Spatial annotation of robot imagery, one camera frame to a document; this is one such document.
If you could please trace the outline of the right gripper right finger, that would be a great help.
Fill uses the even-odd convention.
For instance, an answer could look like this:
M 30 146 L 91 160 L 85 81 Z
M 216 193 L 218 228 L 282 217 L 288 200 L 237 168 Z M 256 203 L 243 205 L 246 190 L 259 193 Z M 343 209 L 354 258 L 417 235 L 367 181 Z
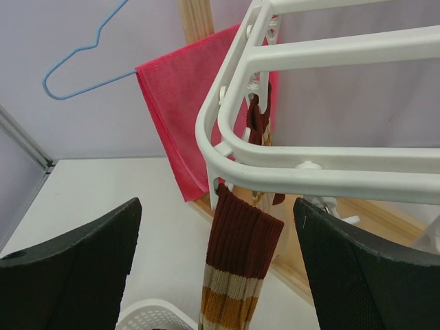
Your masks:
M 293 213 L 321 329 L 439 328 L 439 256 L 383 239 L 303 198 Z

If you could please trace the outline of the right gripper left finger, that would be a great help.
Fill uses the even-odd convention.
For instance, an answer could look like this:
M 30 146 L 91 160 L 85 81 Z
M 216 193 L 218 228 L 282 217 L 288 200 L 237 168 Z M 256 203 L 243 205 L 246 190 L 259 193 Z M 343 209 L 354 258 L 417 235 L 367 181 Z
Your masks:
M 142 217 L 133 198 L 1 258 L 2 329 L 115 329 Z

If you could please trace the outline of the white clip drying hanger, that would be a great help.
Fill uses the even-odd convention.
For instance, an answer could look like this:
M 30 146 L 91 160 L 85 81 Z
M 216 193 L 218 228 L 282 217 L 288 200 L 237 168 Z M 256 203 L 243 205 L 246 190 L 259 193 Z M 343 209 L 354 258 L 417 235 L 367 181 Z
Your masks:
M 234 161 L 203 155 L 211 206 L 224 179 L 273 193 L 372 199 L 427 228 L 439 251 L 439 2 L 260 1 L 217 112 Z M 250 78 L 276 72 L 271 146 L 243 139 Z

